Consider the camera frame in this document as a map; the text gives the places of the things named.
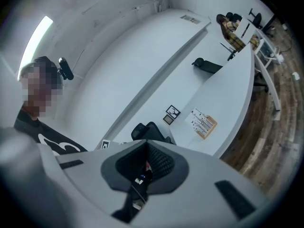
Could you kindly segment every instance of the fluorescent light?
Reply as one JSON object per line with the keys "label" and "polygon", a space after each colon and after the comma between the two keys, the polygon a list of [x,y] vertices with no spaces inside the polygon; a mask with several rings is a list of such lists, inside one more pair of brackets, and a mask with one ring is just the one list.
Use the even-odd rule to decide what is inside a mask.
{"label": "fluorescent light", "polygon": [[27,63],[30,63],[32,61],[33,55],[36,51],[36,48],[38,47],[39,42],[41,41],[42,37],[46,33],[47,29],[50,27],[50,25],[53,23],[53,20],[51,20],[48,16],[45,16],[42,21],[38,24],[37,28],[35,29],[33,35],[29,39],[28,45],[25,48],[20,68],[24,66]]}

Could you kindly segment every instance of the white curved desk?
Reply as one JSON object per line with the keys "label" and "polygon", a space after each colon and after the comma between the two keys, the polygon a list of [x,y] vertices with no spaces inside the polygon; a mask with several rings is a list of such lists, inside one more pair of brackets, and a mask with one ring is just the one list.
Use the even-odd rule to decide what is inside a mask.
{"label": "white curved desk", "polygon": [[[178,146],[217,158],[225,152],[244,121],[254,82],[254,54],[248,44],[222,69],[209,78],[170,125]],[[202,139],[185,122],[194,108],[210,115],[218,125]]]}

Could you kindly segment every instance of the gray chair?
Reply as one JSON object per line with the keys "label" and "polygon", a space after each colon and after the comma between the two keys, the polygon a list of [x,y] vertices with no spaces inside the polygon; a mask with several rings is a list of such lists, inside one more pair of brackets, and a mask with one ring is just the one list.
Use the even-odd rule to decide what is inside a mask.
{"label": "gray chair", "polygon": [[131,133],[133,140],[157,140],[165,143],[172,143],[170,137],[164,137],[154,122],[149,122],[146,126],[138,124]]}

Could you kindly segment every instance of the black office chair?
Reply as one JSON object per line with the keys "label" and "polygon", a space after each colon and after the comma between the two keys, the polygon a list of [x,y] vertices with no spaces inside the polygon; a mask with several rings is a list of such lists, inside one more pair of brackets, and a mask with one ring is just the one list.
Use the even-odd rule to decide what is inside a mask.
{"label": "black office chair", "polygon": [[[261,29],[266,35],[273,37],[272,34],[268,33],[269,29],[272,29],[273,26],[267,27],[267,28],[263,28],[261,26],[261,22],[262,22],[262,15],[260,13],[258,14],[254,14],[252,12],[252,9],[249,12],[249,15],[252,15],[254,17],[253,21],[249,20],[255,27],[257,27],[258,29]],[[241,21],[242,20],[242,16],[238,15],[238,14],[233,14],[231,12],[226,14],[226,17],[229,19],[229,21],[231,22],[237,22],[238,20]]]}
{"label": "black office chair", "polygon": [[242,16],[238,15],[237,13],[233,14],[231,12],[226,14],[226,18],[231,22],[237,22],[238,20],[242,20]]}
{"label": "black office chair", "polygon": [[[192,63],[192,65],[199,68],[200,70],[203,70],[205,72],[212,73],[212,74],[215,74],[216,72],[218,72],[223,67],[221,65],[206,61],[206,60],[202,59],[201,57],[196,59],[195,62]],[[258,72],[255,75],[255,80],[256,80],[257,77],[263,78],[263,76],[260,72]],[[262,84],[262,83],[254,81],[253,86],[265,87],[265,92],[266,93],[269,91],[268,86],[266,84]]]}
{"label": "black office chair", "polygon": [[172,143],[171,138],[165,138],[154,122],[149,122],[146,126],[142,123],[138,124],[131,133],[133,140],[157,140],[165,143]]}

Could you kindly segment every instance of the dark hair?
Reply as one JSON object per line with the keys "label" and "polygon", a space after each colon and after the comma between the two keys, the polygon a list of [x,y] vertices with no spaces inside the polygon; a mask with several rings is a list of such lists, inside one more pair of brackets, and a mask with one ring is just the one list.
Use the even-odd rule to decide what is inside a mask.
{"label": "dark hair", "polygon": [[220,29],[222,30],[222,34],[223,34],[224,38],[229,39],[228,32],[227,32],[225,26],[223,25],[223,22],[226,22],[225,16],[222,15],[222,14],[218,14],[217,15],[217,23],[219,23],[219,25],[220,25]]}
{"label": "dark hair", "polygon": [[40,72],[45,76],[44,84],[48,83],[51,85],[52,89],[62,89],[62,80],[59,76],[58,69],[56,65],[48,59],[48,57],[38,57],[34,59],[31,63],[23,66],[18,73],[18,80],[25,77],[28,73],[34,72],[34,68],[38,67]]}

